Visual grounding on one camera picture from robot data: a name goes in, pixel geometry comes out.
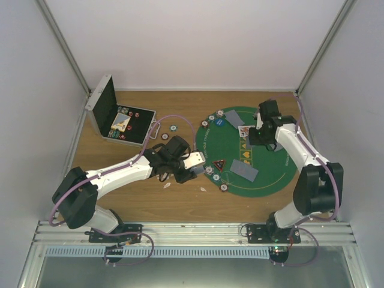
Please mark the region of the blue playing card deck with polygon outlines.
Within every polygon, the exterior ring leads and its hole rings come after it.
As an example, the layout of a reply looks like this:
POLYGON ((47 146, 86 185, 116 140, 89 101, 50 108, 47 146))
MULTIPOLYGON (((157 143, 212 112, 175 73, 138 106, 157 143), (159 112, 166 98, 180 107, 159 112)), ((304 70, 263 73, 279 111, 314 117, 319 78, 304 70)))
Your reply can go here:
POLYGON ((191 171, 198 175, 198 174, 204 173, 205 168, 203 166, 194 167, 191 169, 191 171))

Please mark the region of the ten chips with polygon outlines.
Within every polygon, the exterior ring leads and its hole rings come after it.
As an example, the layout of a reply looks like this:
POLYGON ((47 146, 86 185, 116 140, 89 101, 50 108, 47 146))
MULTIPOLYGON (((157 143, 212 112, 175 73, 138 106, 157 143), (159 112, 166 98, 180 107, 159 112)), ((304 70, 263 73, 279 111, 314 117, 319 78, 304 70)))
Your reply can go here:
POLYGON ((224 111, 223 110, 218 110, 217 111, 217 116, 220 118, 220 117, 223 117, 224 116, 224 111))
POLYGON ((206 175, 212 175, 214 173, 214 168, 212 166, 206 166, 205 167, 205 174, 206 175))

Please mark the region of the red triangle dealer button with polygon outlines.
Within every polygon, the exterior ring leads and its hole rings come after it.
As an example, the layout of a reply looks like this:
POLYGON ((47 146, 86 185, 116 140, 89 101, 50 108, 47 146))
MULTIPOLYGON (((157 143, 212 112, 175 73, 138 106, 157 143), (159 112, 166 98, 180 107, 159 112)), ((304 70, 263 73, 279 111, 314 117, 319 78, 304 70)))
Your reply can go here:
POLYGON ((220 172, 223 172, 226 165, 226 160, 225 159, 215 160, 212 163, 220 172))

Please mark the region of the red hundred chip stack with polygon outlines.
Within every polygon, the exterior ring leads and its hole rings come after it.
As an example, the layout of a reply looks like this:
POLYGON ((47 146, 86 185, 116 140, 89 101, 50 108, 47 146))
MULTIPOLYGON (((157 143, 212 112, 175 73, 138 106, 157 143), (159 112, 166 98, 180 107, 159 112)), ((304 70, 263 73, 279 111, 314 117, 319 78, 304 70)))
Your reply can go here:
POLYGON ((163 134, 161 135, 161 138, 162 138, 163 140, 167 140, 167 139, 169 138, 169 135, 168 135, 167 133, 163 133, 163 134))

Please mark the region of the hundred chips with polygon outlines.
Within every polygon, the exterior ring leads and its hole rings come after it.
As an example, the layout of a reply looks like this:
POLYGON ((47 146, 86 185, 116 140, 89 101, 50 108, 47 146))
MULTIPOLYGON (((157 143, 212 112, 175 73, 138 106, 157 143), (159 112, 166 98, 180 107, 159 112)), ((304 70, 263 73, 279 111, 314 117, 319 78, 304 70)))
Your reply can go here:
POLYGON ((219 189, 221 192, 227 192, 229 189, 229 186, 227 184, 221 184, 219 189))
POLYGON ((202 121, 201 124, 200 124, 200 126, 201 126, 202 128, 208 128, 208 127, 209 127, 209 122, 208 122, 208 121, 202 121))

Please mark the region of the green fifty chip stack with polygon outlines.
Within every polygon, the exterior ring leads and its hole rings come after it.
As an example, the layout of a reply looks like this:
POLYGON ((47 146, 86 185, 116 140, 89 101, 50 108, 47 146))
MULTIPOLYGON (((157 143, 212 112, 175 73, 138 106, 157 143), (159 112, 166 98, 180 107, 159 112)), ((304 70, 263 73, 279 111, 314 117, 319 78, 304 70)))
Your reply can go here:
POLYGON ((170 126, 170 131, 172 131, 172 132, 176 132, 177 129, 178 129, 178 127, 176 125, 171 125, 170 126))

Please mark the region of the clear round button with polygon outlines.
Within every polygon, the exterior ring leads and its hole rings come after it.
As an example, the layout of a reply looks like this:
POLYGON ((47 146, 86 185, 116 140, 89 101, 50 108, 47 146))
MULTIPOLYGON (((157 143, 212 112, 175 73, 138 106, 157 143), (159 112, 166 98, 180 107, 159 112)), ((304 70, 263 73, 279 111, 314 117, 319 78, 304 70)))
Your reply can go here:
POLYGON ((236 175, 231 171, 224 171, 221 174, 221 181, 227 185, 233 185, 236 182, 236 175))

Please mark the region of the blue small blind button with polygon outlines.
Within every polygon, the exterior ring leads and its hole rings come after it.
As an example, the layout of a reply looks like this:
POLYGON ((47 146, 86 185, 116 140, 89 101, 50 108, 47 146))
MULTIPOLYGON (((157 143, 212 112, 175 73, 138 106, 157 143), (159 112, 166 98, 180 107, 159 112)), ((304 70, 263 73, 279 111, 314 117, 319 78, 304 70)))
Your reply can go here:
POLYGON ((223 120, 222 118, 217 118, 215 121, 214 121, 214 124, 218 127, 223 127, 225 125, 225 120, 223 120))

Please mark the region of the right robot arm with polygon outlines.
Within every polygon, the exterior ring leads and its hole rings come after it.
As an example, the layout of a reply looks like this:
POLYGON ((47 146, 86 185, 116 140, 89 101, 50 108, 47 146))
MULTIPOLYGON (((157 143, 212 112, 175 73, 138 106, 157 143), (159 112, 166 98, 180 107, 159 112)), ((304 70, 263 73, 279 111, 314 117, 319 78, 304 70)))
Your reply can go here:
POLYGON ((251 145, 281 145, 293 160, 299 178, 293 200, 283 209, 270 214, 266 221, 266 237, 273 243, 287 238, 287 231, 308 221, 332 221, 341 206, 344 169, 322 156, 299 127, 293 116, 280 113, 276 100, 259 104, 251 128, 251 145))

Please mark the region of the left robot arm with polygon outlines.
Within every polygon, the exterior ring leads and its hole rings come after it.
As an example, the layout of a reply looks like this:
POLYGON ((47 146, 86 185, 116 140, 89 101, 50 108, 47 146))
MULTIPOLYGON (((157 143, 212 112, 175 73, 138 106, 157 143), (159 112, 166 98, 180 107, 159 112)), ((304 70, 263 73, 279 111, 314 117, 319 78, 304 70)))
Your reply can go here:
POLYGON ((181 137, 174 136, 166 144, 144 149, 133 158, 103 169, 84 171, 72 168, 55 191, 52 202, 70 229, 89 227, 103 233, 110 242, 122 239, 122 220, 111 209, 97 205, 109 192, 125 185, 153 177, 173 175, 183 184, 197 177, 203 167, 203 153, 192 151, 181 137))

